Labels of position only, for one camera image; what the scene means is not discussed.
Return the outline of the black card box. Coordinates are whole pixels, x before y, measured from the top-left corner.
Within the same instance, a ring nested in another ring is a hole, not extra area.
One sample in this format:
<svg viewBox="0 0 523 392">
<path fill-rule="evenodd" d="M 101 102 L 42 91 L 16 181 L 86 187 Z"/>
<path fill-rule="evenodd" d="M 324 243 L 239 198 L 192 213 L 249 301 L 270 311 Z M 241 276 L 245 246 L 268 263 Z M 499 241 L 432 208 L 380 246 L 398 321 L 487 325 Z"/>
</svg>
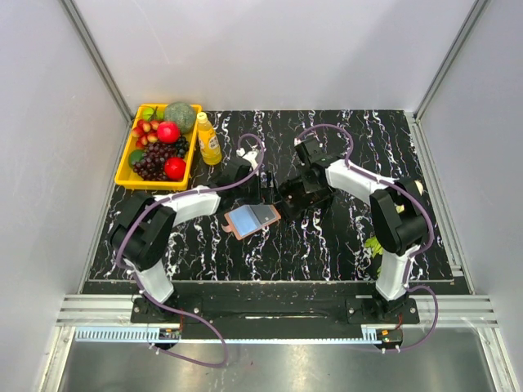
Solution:
<svg viewBox="0 0 523 392">
<path fill-rule="evenodd" d="M 286 180 L 278 186 L 279 201 L 275 204 L 279 214 L 286 220 L 300 220 L 315 207 L 331 206 L 334 190 L 327 187 L 307 193 L 300 177 Z"/>
</svg>

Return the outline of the pink leather card holder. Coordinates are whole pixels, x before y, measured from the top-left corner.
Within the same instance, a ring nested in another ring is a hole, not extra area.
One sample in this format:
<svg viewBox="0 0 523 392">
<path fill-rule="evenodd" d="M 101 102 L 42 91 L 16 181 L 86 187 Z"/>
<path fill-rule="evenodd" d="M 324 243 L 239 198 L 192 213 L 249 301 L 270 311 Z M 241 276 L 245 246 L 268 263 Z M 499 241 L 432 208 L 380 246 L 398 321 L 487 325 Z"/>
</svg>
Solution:
<svg viewBox="0 0 523 392">
<path fill-rule="evenodd" d="M 243 205 L 224 215 L 226 223 L 221 227 L 226 233 L 233 234 L 238 240 L 247 238 L 257 231 L 269 226 L 260 226 L 251 210 L 252 205 Z"/>
</svg>

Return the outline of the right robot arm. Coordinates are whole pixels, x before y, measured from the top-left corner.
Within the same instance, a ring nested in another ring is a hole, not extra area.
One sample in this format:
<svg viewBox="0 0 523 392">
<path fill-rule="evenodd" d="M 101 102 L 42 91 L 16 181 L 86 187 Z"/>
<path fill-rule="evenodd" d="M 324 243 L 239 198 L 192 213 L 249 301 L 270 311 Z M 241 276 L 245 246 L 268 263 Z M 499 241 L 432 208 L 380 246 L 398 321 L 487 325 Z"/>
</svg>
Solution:
<svg viewBox="0 0 523 392">
<path fill-rule="evenodd" d="M 373 231 L 383 248 L 376 282 L 380 298 L 373 301 L 371 310 L 377 321 L 392 322 L 401 312 L 398 299 L 408 291 L 412 258 L 433 237 L 416 182 L 383 177 L 337 155 L 327 155 L 316 139 L 296 140 L 295 150 L 302 162 L 306 195 L 338 189 L 370 206 Z"/>
</svg>

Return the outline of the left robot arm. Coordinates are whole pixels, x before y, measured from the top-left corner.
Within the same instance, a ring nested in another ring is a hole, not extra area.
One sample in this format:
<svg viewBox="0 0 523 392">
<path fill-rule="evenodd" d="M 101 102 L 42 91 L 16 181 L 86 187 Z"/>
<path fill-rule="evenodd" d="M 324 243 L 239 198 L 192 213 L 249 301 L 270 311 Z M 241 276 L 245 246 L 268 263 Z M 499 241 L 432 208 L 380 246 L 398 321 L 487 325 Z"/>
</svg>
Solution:
<svg viewBox="0 0 523 392">
<path fill-rule="evenodd" d="M 260 168 L 259 163 L 235 158 L 209 185 L 158 197 L 139 191 L 127 201 L 108 241 L 116 252 L 114 263 L 132 274 L 158 322 L 167 323 L 177 313 L 175 288 L 162 262 L 172 228 L 225 212 L 239 200 L 252 198 L 260 204 Z"/>
</svg>

